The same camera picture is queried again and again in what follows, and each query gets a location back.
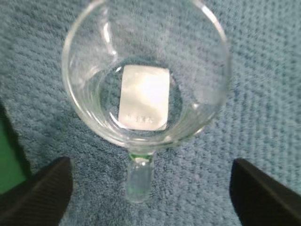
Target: blue textured fabric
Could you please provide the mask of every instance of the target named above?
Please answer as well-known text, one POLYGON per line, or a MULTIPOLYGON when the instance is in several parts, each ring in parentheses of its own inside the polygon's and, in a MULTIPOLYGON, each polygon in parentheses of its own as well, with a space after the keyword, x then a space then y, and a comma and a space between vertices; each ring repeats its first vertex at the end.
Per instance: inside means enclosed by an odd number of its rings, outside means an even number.
POLYGON ((63 90, 63 41, 87 4, 0 1, 0 98, 32 170, 74 161, 62 226, 240 225, 228 192, 237 157, 301 194, 301 1, 207 1, 232 46, 232 95, 199 136, 158 154, 142 204, 124 199, 126 151, 95 135, 63 90))

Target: white label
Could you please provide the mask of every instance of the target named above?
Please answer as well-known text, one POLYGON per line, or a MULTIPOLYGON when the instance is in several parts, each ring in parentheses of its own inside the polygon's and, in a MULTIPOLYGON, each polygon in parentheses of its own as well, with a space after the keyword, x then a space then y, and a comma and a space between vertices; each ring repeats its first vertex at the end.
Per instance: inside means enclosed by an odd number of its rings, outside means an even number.
POLYGON ((126 129, 165 130, 168 98, 168 69, 126 65, 122 75, 118 120, 126 129))

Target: mug handle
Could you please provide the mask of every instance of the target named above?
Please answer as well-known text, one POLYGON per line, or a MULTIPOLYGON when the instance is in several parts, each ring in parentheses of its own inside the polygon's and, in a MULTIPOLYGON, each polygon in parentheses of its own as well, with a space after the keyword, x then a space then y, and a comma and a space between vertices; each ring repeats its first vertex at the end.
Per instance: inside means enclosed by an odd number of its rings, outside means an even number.
POLYGON ((154 155, 129 154, 127 170, 126 198, 140 203, 149 198, 154 173, 154 155))

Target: clear glass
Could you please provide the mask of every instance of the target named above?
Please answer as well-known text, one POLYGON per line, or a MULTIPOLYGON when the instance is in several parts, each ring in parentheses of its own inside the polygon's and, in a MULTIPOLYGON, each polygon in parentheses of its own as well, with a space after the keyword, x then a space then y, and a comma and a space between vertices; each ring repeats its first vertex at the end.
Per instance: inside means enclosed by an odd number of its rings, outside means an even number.
POLYGON ((199 133, 219 112, 230 83, 224 31, 199 0, 98 0, 65 40, 63 82, 79 117, 98 135, 128 149, 126 197, 147 199, 154 153, 199 133), (118 122, 123 68, 170 71, 165 129, 125 129, 118 122))

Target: glass rim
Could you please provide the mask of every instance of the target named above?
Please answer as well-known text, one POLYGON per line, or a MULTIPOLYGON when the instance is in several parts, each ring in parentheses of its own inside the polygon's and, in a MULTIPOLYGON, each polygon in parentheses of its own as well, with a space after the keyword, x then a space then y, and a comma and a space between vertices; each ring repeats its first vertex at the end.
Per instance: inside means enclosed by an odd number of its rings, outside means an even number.
MULTIPOLYGON (((182 140, 185 140, 187 138, 190 138, 196 134, 198 134, 200 131, 202 131, 203 127, 210 123, 213 118, 215 118, 220 109, 222 108, 223 104, 226 102, 227 95, 224 95, 221 100, 216 104, 215 110, 213 113, 203 122, 200 123, 193 131, 191 131, 188 135, 185 135, 181 137, 178 140, 160 140, 160 141, 141 141, 141 140, 132 140, 132 139, 120 139, 120 137, 117 137, 114 132, 111 132, 107 129, 99 129, 98 127, 95 126, 95 122, 93 119, 91 119, 87 113, 84 111, 84 109, 78 104, 77 98, 75 97, 73 90, 72 90, 72 85, 69 77, 69 52, 70 52, 70 46, 73 40, 73 37, 76 34, 76 31, 80 27, 81 23, 86 19, 87 16, 89 16, 90 12, 93 11, 96 7, 104 4, 107 0, 96 0, 91 2, 81 13, 80 15, 76 18, 74 23, 71 26, 71 29, 68 31, 67 37, 64 42, 63 46, 63 51, 62 51, 62 77, 63 77, 63 84, 64 88, 68 94, 68 98, 70 99, 72 106, 78 116, 83 120, 85 124, 97 135, 103 137, 104 139, 108 140, 109 142, 125 147, 125 148, 130 148, 133 153, 135 153, 135 149, 141 150, 147 149, 148 151, 151 152, 152 149, 156 148, 162 148, 162 147, 169 147, 169 146, 174 146, 175 144, 179 143, 182 140)), ((224 65, 223 65, 223 73, 225 74, 226 78, 226 92, 229 93, 230 90, 230 84, 231 84, 231 69, 230 69, 230 48, 229 44, 225 35, 225 32, 217 20, 216 16, 213 14, 213 12, 201 1, 201 0, 190 0, 190 2, 196 6, 198 9, 200 9, 203 14, 207 17, 209 22, 212 23, 214 28, 219 34, 219 37, 221 39, 222 43, 222 48, 223 48, 223 58, 224 58, 224 65)))

